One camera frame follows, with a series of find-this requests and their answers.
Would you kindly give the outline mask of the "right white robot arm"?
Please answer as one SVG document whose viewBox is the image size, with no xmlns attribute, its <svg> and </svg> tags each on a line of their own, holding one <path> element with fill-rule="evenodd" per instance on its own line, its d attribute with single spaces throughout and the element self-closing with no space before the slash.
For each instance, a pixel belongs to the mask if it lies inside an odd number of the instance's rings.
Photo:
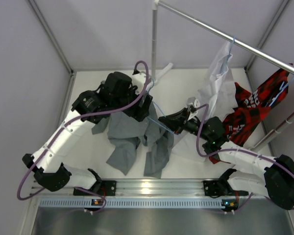
<svg viewBox="0 0 294 235">
<path fill-rule="evenodd" d="M 203 158 L 233 164 L 217 180 L 217 191 L 229 195 L 246 191 L 268 198 L 285 210 L 294 210 L 294 161 L 287 155 L 264 156 L 236 145 L 225 137 L 218 117 L 208 120 L 195 116 L 195 108 L 159 117 L 171 131 L 187 131 L 196 136 L 196 149 Z"/>
</svg>

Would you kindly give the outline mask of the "light blue hanger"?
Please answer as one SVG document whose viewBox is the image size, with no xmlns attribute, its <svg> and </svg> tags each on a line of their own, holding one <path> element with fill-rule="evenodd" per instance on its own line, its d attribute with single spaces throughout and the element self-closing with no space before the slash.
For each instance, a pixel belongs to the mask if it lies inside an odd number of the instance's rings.
<svg viewBox="0 0 294 235">
<path fill-rule="evenodd" d="M 155 81 L 152 77 L 149 78 L 150 81 L 149 81 L 149 84 L 147 85 L 147 88 L 146 88 L 146 93 L 147 94 L 150 94 L 150 91 L 153 89 L 153 87 L 155 86 Z M 161 109 L 161 107 L 153 100 L 152 101 L 152 104 L 154 105 L 155 109 L 156 109 L 156 113 L 157 113 L 157 121 L 156 123 L 164 128 L 165 130 L 167 130 L 169 133 L 173 134 L 174 135 L 174 132 L 172 130 L 170 130 L 165 124 L 161 123 L 159 121 L 159 117 L 162 117 L 162 116 L 166 116 L 165 113 L 163 112 L 163 110 Z"/>
</svg>

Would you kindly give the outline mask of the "grey button shirt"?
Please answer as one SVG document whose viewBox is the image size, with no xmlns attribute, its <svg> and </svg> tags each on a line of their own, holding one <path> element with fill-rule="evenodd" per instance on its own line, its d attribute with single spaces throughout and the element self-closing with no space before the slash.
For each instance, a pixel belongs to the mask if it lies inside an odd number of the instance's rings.
<svg viewBox="0 0 294 235">
<path fill-rule="evenodd" d="M 102 119 L 92 128 L 93 135 L 108 128 L 107 137 L 115 149 L 106 163 L 123 175 L 127 175 L 133 167 L 137 159 L 137 149 L 143 145 L 148 148 L 143 176 L 161 178 L 162 170 L 170 159 L 174 134 L 158 121 L 157 107 L 152 102 L 148 116 L 141 122 L 118 112 Z"/>
</svg>

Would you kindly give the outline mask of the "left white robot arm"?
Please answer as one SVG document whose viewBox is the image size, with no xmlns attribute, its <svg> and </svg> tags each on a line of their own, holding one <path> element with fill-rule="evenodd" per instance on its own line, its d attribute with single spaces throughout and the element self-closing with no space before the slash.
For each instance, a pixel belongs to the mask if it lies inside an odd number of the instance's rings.
<svg viewBox="0 0 294 235">
<path fill-rule="evenodd" d="M 152 96 L 140 93 L 148 83 L 147 75 L 138 70 L 131 76 L 116 71 L 108 74 L 96 90 L 82 92 L 50 139 L 33 154 L 23 156 L 36 182 L 51 192 L 79 187 L 90 195 L 98 194 L 101 178 L 95 171 L 68 166 L 63 160 L 86 132 L 110 116 L 111 110 L 122 109 L 123 114 L 143 121 L 149 115 Z"/>
</svg>

